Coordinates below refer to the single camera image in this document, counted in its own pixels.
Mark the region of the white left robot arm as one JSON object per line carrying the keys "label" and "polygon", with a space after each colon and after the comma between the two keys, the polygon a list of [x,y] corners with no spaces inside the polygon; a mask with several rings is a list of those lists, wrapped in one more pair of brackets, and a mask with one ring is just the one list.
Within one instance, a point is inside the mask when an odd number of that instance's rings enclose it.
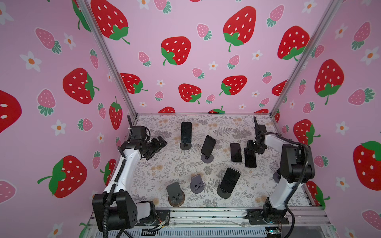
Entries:
{"label": "white left robot arm", "polygon": [[130,192],[135,170],[142,158],[151,159],[167,142],[159,136],[151,141],[128,140],[119,148],[120,160],[103,193],[94,195],[92,207],[98,230],[104,237],[109,231],[131,229],[137,223],[156,220],[152,201],[134,202]]}

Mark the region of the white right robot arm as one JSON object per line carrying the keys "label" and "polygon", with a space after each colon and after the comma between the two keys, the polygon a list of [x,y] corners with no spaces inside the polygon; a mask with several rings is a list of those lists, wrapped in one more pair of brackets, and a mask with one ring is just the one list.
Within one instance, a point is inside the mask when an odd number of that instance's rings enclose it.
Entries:
{"label": "white right robot arm", "polygon": [[312,151],[309,145],[286,139],[272,132],[261,132],[255,140],[249,140],[246,151],[260,155],[271,147],[281,154],[280,168],[276,173],[279,182],[274,193],[267,198],[261,212],[251,212],[247,217],[257,216],[267,223],[275,223],[289,210],[288,203],[296,190],[315,176]]}

